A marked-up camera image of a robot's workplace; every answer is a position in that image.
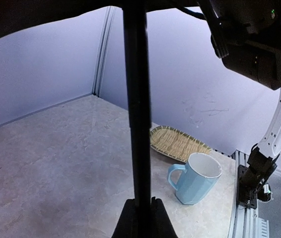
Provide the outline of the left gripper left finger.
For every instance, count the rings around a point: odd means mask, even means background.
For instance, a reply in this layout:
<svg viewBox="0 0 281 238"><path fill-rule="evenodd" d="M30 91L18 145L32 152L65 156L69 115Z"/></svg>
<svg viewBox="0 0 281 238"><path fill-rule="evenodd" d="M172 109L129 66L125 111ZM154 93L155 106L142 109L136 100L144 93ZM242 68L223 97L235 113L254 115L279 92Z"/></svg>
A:
<svg viewBox="0 0 281 238"><path fill-rule="evenodd" d="M116 224L112 238L136 238L137 214L134 199L127 199L119 220Z"/></svg>

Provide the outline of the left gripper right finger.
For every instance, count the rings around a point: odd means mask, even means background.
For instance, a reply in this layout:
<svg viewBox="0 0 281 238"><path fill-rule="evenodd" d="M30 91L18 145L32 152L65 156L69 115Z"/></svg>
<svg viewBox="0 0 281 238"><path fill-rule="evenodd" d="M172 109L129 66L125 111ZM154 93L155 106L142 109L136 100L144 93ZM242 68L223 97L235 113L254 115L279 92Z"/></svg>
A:
<svg viewBox="0 0 281 238"><path fill-rule="evenodd" d="M151 199L151 238L177 238L160 198Z"/></svg>

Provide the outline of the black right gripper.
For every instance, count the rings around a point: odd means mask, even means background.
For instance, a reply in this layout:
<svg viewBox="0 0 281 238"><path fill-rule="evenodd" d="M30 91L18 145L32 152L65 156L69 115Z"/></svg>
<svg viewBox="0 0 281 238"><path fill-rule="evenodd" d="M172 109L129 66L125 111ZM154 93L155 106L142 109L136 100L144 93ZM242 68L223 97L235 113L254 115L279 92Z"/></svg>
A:
<svg viewBox="0 0 281 238"><path fill-rule="evenodd" d="M281 88L281 0L199 0L223 65Z"/></svg>

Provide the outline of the lavender folding umbrella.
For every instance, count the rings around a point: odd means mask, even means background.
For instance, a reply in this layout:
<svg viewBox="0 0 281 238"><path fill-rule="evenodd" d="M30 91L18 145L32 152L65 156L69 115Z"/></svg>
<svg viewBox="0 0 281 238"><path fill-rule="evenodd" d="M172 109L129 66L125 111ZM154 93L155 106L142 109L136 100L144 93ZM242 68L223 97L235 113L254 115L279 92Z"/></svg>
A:
<svg viewBox="0 0 281 238"><path fill-rule="evenodd" d="M123 10L128 109L135 204L150 206L150 93L147 20L149 11L204 8L205 0L0 0L0 38L30 27L79 16L106 6Z"/></svg>

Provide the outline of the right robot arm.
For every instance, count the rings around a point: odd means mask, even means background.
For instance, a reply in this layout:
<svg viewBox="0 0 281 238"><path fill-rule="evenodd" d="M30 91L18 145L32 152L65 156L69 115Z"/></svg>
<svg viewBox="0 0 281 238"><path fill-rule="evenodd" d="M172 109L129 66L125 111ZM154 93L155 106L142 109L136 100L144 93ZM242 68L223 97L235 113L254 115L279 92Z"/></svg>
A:
<svg viewBox="0 0 281 238"><path fill-rule="evenodd" d="M281 0L200 0L211 42L223 65L272 90L280 97L248 166L239 167L237 203L256 208L271 198L267 180L281 153Z"/></svg>

